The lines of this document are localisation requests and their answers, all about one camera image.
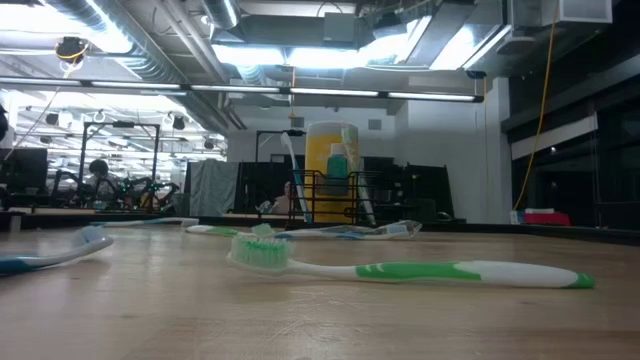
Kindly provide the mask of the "black wire rack holder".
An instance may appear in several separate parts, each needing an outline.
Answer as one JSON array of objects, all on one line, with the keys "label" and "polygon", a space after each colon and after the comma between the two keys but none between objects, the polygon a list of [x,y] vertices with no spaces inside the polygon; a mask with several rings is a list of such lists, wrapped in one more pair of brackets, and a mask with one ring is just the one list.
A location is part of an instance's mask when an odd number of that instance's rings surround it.
[{"label": "black wire rack holder", "polygon": [[376,172],[350,172],[346,177],[328,177],[318,170],[290,171],[289,219],[307,224],[377,225],[372,181]]}]

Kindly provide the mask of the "yellow canister white lid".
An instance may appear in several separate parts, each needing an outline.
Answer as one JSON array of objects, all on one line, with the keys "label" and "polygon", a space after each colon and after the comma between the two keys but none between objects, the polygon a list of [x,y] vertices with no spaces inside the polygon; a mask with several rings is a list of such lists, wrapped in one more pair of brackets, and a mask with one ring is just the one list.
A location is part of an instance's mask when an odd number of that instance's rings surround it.
[{"label": "yellow canister white lid", "polygon": [[327,176],[330,146],[341,143],[341,129],[345,122],[319,122],[309,126],[306,136],[305,170],[318,170]]}]

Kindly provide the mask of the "person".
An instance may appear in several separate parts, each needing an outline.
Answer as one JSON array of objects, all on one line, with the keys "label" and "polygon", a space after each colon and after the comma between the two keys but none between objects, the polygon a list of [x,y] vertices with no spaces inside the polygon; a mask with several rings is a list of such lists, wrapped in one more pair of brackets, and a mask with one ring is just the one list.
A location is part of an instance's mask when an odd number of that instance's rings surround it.
[{"label": "person", "polygon": [[291,212],[291,206],[293,205],[293,201],[290,199],[291,195],[291,183],[287,181],[284,184],[283,194],[275,198],[272,212],[279,215],[288,215]]},{"label": "person", "polygon": [[108,164],[101,159],[93,160],[89,164],[89,172],[91,176],[87,179],[86,185],[92,207],[107,209],[116,199],[118,179],[109,172]]}]

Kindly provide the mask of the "black partition panel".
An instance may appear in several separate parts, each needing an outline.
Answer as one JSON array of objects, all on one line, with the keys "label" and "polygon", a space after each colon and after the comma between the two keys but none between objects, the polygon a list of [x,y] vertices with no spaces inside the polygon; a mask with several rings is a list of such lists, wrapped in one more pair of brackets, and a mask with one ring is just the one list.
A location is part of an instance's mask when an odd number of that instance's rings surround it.
[{"label": "black partition panel", "polygon": [[448,170],[445,166],[408,164],[403,173],[407,217],[421,223],[449,222],[455,218]]},{"label": "black partition panel", "polygon": [[255,214],[264,201],[273,202],[285,193],[291,167],[285,163],[242,162],[238,167],[233,211]]}]

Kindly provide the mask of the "grey cloth cover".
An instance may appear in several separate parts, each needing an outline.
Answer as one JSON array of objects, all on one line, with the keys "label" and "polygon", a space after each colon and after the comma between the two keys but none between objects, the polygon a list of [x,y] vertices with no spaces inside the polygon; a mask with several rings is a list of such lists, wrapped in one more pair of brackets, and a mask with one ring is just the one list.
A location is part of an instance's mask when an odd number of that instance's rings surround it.
[{"label": "grey cloth cover", "polygon": [[239,164],[207,159],[189,164],[190,215],[221,217],[235,205]]}]

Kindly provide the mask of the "long light bar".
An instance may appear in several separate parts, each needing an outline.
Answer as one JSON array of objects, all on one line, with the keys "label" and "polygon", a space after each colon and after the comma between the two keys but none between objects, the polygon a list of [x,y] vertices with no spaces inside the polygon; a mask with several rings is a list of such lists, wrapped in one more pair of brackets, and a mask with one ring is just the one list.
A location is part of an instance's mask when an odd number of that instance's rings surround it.
[{"label": "long light bar", "polygon": [[291,86],[244,86],[244,85],[204,85],[185,83],[150,83],[105,81],[88,79],[62,79],[0,76],[0,88],[60,88],[64,90],[84,89],[85,91],[137,91],[141,93],[159,93],[161,95],[184,95],[191,93],[239,93],[259,95],[303,95],[303,96],[333,96],[348,98],[370,98],[384,100],[411,100],[434,102],[481,103],[483,95],[452,94],[432,92],[404,92],[383,90],[353,90],[339,88],[309,88]]}]

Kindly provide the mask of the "grey ceiling box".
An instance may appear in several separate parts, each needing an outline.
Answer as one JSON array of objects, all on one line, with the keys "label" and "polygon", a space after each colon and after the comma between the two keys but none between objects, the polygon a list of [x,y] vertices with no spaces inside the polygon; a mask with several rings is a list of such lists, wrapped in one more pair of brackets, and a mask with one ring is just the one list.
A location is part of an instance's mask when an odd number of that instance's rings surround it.
[{"label": "grey ceiling box", "polygon": [[355,17],[348,13],[324,14],[325,42],[352,43],[355,37]]}]

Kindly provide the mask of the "red box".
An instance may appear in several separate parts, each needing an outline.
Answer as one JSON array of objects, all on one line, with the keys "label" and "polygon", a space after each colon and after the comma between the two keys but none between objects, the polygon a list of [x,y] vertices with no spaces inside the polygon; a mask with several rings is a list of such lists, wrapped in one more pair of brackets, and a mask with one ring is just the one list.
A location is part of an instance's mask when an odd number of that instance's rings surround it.
[{"label": "red box", "polygon": [[570,226],[571,221],[567,214],[554,213],[525,213],[524,222],[529,225],[553,225],[553,226]]}]

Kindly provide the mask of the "black background rig frame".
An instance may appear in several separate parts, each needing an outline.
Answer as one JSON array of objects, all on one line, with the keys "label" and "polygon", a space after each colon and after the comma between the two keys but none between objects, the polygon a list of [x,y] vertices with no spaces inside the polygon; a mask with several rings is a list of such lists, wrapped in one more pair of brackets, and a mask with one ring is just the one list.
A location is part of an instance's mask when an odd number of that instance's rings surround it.
[{"label": "black background rig frame", "polygon": [[260,137],[262,134],[269,135],[280,135],[281,136],[281,144],[283,147],[289,150],[290,156],[292,158],[292,163],[296,164],[295,152],[293,150],[293,145],[291,138],[292,137],[303,137],[306,135],[306,132],[303,130],[289,129],[289,130],[281,130],[281,131],[273,131],[273,130],[258,130],[256,132],[255,138],[255,162],[259,161],[259,152],[260,148],[268,142],[265,140],[263,143],[260,142]]},{"label": "black background rig frame", "polygon": [[153,128],[155,130],[155,134],[150,135],[150,138],[154,141],[151,182],[154,182],[156,180],[160,132],[161,132],[161,126],[159,124],[136,123],[133,121],[115,120],[115,121],[105,121],[105,122],[96,122],[96,121],[84,122],[83,126],[84,128],[82,133],[80,165],[79,165],[79,178],[81,181],[84,180],[85,158],[87,155],[87,144],[90,138],[89,129],[93,126],[96,127],[94,134],[99,133],[105,126],[113,127],[113,128],[139,127],[144,130],[147,130],[148,128]]}]

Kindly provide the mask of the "round silver ventilation duct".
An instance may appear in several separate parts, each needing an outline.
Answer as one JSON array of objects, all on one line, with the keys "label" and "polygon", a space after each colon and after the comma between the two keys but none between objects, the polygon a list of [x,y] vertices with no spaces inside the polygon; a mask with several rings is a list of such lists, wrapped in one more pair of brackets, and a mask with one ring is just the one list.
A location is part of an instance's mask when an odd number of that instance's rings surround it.
[{"label": "round silver ventilation duct", "polygon": [[211,23],[220,29],[232,29],[241,19],[237,0],[201,0],[202,7]]}]

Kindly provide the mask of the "black aluminium table frame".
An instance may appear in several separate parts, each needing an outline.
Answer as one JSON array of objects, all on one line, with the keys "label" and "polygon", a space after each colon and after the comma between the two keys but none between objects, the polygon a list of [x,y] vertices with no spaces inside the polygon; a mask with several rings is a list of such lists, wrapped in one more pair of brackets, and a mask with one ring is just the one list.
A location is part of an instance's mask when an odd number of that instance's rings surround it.
[{"label": "black aluminium table frame", "polygon": [[[132,221],[165,218],[148,214],[134,213],[94,213],[86,211],[71,212],[65,209],[46,209],[42,213],[22,211],[0,211],[0,232],[18,232],[20,230],[71,228],[91,225],[92,222]],[[196,217],[198,225],[230,227],[237,230],[251,228],[260,224],[269,224],[277,233],[298,229],[323,228],[339,225],[306,224],[302,221],[286,218],[251,218],[251,217]],[[583,227],[549,226],[549,225],[504,225],[504,224],[466,224],[458,222],[421,223],[418,232],[453,232],[453,233],[487,233],[518,234],[545,237],[557,237],[588,242],[629,245],[640,247],[640,231],[610,230]],[[153,224],[139,226],[169,226],[178,224]]]}]

